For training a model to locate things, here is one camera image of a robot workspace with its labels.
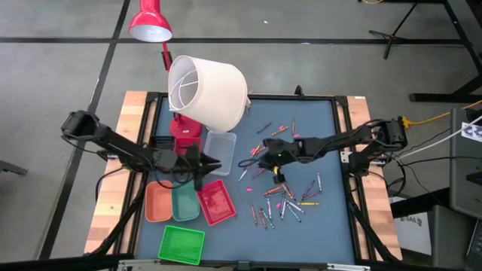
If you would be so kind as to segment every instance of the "gray floor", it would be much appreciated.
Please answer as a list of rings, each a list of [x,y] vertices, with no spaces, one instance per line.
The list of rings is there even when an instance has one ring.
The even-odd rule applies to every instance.
[[[482,31],[464,1],[451,1],[460,23],[478,51]],[[391,32],[410,5],[363,5],[356,0],[164,0],[162,10],[179,38],[373,38],[369,29]],[[109,38],[121,0],[0,0],[0,37]],[[132,0],[128,21],[139,8]],[[438,5],[419,5],[399,35],[407,38],[456,38]],[[53,204],[59,194],[72,147],[59,138],[70,111],[85,109],[93,94],[107,44],[0,44],[0,159],[29,169],[19,177],[0,175],[0,261],[35,258]],[[173,57],[187,54],[238,67],[253,93],[366,96],[371,116],[411,120],[450,110],[455,104],[408,101],[412,92],[449,93],[476,75],[462,47],[395,47],[383,60],[381,46],[309,44],[170,44]],[[159,44],[119,44],[97,109],[103,123],[115,127],[126,90],[166,91]],[[448,127],[448,120],[415,126],[410,143]],[[448,146],[414,159],[448,154]],[[434,190],[448,184],[448,162],[414,166],[420,181]],[[105,164],[82,158],[53,257],[79,255],[94,209],[94,185]],[[385,169],[388,180],[398,169]],[[424,190],[409,174],[404,191]]]

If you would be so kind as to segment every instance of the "teal basket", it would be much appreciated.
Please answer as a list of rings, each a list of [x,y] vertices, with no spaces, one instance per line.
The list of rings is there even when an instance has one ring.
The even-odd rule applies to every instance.
[[[204,244],[203,231],[166,226],[158,257],[179,263],[199,265]]]

